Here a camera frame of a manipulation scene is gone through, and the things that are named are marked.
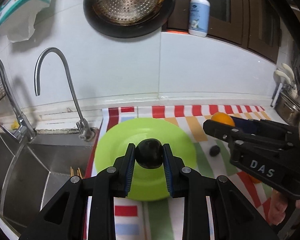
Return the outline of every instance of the green plate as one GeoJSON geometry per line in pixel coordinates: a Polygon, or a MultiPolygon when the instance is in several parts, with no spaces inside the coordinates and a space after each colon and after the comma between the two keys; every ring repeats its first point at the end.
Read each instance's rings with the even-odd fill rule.
{"type": "MultiPolygon", "coordinates": [[[[98,142],[94,158],[97,172],[112,166],[117,157],[125,155],[129,143],[137,146],[148,138],[169,143],[174,156],[182,158],[186,166],[196,167],[194,145],[181,128],[162,119],[135,118],[115,125],[98,142]]],[[[148,170],[135,163],[128,198],[152,201],[168,196],[163,165],[148,170]]]]}

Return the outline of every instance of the orange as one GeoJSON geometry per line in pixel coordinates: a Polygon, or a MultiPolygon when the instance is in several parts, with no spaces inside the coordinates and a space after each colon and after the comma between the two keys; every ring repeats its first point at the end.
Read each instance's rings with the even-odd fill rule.
{"type": "Polygon", "coordinates": [[[251,181],[253,182],[253,184],[258,184],[258,183],[261,183],[260,180],[256,179],[255,177],[252,177],[251,175],[249,175],[251,181]]]}
{"type": "Polygon", "coordinates": [[[225,114],[225,113],[221,113],[221,112],[216,112],[212,117],[211,120],[215,121],[215,122],[221,122],[223,124],[227,124],[230,126],[235,126],[233,119],[231,118],[231,116],[225,114]]]}

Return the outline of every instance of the chrome faucet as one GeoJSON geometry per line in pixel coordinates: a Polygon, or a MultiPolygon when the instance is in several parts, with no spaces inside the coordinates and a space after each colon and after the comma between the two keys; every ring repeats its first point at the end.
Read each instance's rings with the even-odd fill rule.
{"type": "Polygon", "coordinates": [[[66,60],[65,55],[63,55],[63,53],[61,52],[60,49],[57,49],[55,47],[47,48],[39,56],[39,58],[37,60],[37,63],[35,65],[35,70],[34,70],[34,91],[35,91],[35,95],[36,96],[40,95],[40,69],[41,69],[43,59],[50,52],[54,52],[62,60],[62,63],[63,63],[63,65],[65,67],[65,70],[66,70],[66,76],[67,76],[67,79],[68,79],[68,84],[69,84],[69,88],[70,88],[72,98],[73,98],[73,101],[74,101],[74,104],[75,104],[75,108],[77,109],[79,117],[80,117],[80,121],[77,122],[77,127],[78,127],[78,129],[81,133],[81,135],[79,135],[79,137],[81,139],[84,139],[85,141],[89,141],[94,137],[95,134],[90,129],[87,120],[85,118],[83,118],[83,115],[81,113],[81,109],[80,109],[77,97],[76,97],[75,92],[74,92],[74,87],[73,87],[73,84],[72,84],[72,79],[71,79],[71,75],[70,75],[68,62],[66,60]]]}
{"type": "Polygon", "coordinates": [[[19,123],[19,127],[14,132],[10,132],[8,129],[6,129],[3,125],[1,125],[1,128],[4,132],[6,132],[11,138],[18,141],[19,143],[22,141],[23,137],[26,135],[29,140],[34,139],[36,133],[34,129],[32,128],[28,118],[26,115],[21,111],[16,98],[13,95],[12,89],[10,87],[6,71],[4,69],[3,63],[0,60],[0,78],[3,83],[4,90],[7,93],[8,99],[10,101],[10,104],[12,106],[13,111],[16,114],[17,121],[19,123]]]}

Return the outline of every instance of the cabinet door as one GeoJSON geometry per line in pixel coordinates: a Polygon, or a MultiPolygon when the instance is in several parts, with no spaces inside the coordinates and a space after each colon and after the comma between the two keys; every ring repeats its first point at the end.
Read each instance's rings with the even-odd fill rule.
{"type": "Polygon", "coordinates": [[[250,1],[250,35],[248,48],[277,62],[280,17],[268,0],[250,1]]]}
{"type": "MultiPolygon", "coordinates": [[[[211,4],[208,35],[242,44],[242,0],[208,0],[211,4]]],[[[188,30],[190,0],[176,0],[167,28],[188,30]]]]}

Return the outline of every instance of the stainless steel sink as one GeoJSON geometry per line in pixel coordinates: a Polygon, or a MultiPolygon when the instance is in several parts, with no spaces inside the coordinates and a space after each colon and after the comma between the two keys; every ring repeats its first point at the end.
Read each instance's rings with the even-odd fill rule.
{"type": "Polygon", "coordinates": [[[92,146],[77,134],[39,134],[17,144],[0,133],[0,214],[21,234],[70,178],[70,167],[85,173],[92,146]]]}

